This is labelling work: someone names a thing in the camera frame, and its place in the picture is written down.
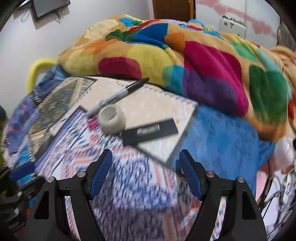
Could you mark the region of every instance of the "white wall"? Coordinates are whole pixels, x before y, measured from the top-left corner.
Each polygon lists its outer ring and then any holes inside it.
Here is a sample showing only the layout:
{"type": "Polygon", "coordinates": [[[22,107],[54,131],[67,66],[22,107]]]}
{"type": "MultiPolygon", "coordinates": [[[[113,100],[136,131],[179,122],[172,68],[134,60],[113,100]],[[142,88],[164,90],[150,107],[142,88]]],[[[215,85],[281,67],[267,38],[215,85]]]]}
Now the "white wall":
{"type": "Polygon", "coordinates": [[[247,3],[247,35],[246,39],[255,40],[257,43],[272,47],[277,43],[275,33],[279,26],[280,17],[275,10],[265,0],[196,0],[196,19],[209,26],[214,26],[219,29],[219,21],[223,9],[233,8],[234,10],[227,11],[225,14],[229,18],[244,22],[244,13],[247,3]],[[243,16],[238,16],[235,11],[239,11],[243,16]],[[263,21],[271,27],[270,34],[258,33],[252,26],[252,20],[263,21]]]}
{"type": "Polygon", "coordinates": [[[152,0],[147,0],[147,1],[148,1],[148,9],[149,9],[149,18],[154,19],[154,11],[153,11],[152,0]]]}
{"type": "Polygon", "coordinates": [[[71,0],[59,11],[60,24],[54,14],[37,23],[29,15],[21,22],[25,12],[15,12],[0,32],[0,105],[8,117],[26,95],[28,70],[37,59],[57,59],[88,27],[112,15],[150,18],[149,2],[143,0],[71,0]]]}

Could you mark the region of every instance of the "wooden door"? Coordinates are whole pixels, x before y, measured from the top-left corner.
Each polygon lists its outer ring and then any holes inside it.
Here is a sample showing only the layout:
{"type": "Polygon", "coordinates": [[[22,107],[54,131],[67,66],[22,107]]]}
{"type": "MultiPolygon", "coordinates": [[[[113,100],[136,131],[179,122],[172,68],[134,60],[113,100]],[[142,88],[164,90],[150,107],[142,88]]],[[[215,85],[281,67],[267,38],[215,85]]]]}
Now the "wooden door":
{"type": "Polygon", "coordinates": [[[188,22],[193,18],[193,0],[152,0],[154,18],[188,22]]]}

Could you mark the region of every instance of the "wall socket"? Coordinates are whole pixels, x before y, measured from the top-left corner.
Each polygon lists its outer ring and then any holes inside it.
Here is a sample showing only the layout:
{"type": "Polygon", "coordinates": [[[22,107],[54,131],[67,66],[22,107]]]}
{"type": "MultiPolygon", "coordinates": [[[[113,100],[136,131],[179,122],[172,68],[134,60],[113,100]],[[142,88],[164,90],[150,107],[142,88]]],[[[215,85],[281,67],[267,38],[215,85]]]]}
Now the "wall socket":
{"type": "Polygon", "coordinates": [[[219,32],[237,34],[241,38],[245,39],[247,27],[237,22],[234,18],[229,19],[226,16],[221,16],[219,22],[219,32]]]}

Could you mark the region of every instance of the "black cable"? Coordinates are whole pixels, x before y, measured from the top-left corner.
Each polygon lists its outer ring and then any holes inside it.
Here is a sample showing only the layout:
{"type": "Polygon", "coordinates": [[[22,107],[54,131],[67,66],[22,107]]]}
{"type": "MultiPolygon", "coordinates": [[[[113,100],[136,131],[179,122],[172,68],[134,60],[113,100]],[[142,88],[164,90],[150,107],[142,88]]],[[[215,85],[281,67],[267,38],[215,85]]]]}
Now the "black cable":
{"type": "Polygon", "coordinates": [[[58,18],[59,20],[61,20],[61,16],[59,15],[59,12],[56,11],[55,14],[57,15],[57,18],[58,18]]]}
{"type": "Polygon", "coordinates": [[[268,202],[267,202],[267,203],[268,203],[268,206],[267,206],[267,208],[266,208],[266,210],[265,210],[265,213],[264,213],[262,219],[264,219],[264,217],[265,217],[265,215],[266,215],[266,213],[267,213],[267,211],[268,211],[268,209],[269,209],[269,206],[270,206],[272,200],[275,198],[276,194],[278,194],[278,192],[275,192],[275,193],[272,195],[272,197],[268,200],[268,202]]]}
{"type": "Polygon", "coordinates": [[[266,199],[267,197],[267,194],[266,194],[266,190],[267,190],[267,187],[268,187],[268,184],[269,184],[269,179],[270,179],[270,162],[268,160],[268,176],[267,176],[267,179],[266,179],[266,183],[265,183],[265,186],[264,186],[264,189],[263,189],[263,192],[261,194],[261,197],[260,197],[260,202],[258,204],[258,207],[259,207],[259,210],[262,212],[263,209],[264,209],[264,200],[266,199]]]}
{"type": "Polygon", "coordinates": [[[284,205],[284,204],[282,203],[282,198],[283,198],[284,193],[285,193],[285,186],[287,186],[287,178],[288,178],[289,174],[290,174],[294,169],[295,169],[295,168],[291,169],[291,170],[286,174],[286,176],[284,177],[284,179],[283,179],[283,181],[282,181],[282,184],[281,184],[281,188],[282,188],[282,190],[281,190],[280,195],[279,195],[279,211],[278,211],[278,216],[277,216],[277,218],[276,218],[276,222],[275,222],[274,224],[277,224],[278,221],[279,221],[279,218],[281,217],[281,209],[282,209],[282,206],[284,205]]]}
{"type": "Polygon", "coordinates": [[[30,9],[28,9],[28,11],[25,12],[25,13],[22,15],[22,17],[20,18],[20,21],[21,21],[22,23],[24,23],[25,21],[28,20],[29,16],[30,16],[30,9]]]}
{"type": "Polygon", "coordinates": [[[277,229],[277,227],[285,220],[285,218],[290,214],[289,209],[292,208],[294,205],[296,204],[296,202],[294,202],[289,208],[288,208],[288,212],[286,213],[286,215],[283,217],[282,221],[269,233],[267,234],[267,236],[271,235],[271,233],[273,231],[275,231],[277,229]]]}
{"type": "Polygon", "coordinates": [[[281,25],[278,27],[277,31],[276,31],[276,39],[277,39],[277,43],[276,45],[279,44],[279,29],[280,29],[281,25]]]}

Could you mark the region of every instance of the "patterned bedsheet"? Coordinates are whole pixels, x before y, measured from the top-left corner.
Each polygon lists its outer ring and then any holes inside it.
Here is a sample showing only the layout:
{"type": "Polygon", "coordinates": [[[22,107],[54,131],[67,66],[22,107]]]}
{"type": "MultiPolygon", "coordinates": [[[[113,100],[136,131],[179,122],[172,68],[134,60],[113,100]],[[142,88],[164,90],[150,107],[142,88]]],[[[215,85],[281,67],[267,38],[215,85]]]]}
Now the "patterned bedsheet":
{"type": "MultiPolygon", "coordinates": [[[[91,202],[107,240],[185,239],[200,202],[191,194],[186,180],[177,174],[178,153],[182,149],[188,149],[205,169],[220,177],[243,176],[255,194],[256,172],[270,157],[274,144],[260,141],[257,131],[243,119],[199,105],[171,160],[163,164],[132,147],[124,147],[119,138],[103,134],[99,126],[89,131],[81,108],[63,119],[95,81],[67,77],[68,73],[55,66],[21,101],[5,128],[1,147],[8,165],[19,166],[33,160],[38,175],[57,179],[85,170],[109,148],[113,165],[101,193],[91,202]],[[58,120],[64,125],[49,137],[48,129],[58,120]],[[41,151],[44,142],[48,145],[41,151]]],[[[19,184],[30,178],[25,177],[19,184]]],[[[225,203],[222,198],[212,240],[219,236],[225,203]]],[[[66,206],[71,231],[78,237],[70,197],[66,198],[66,206]]]]}

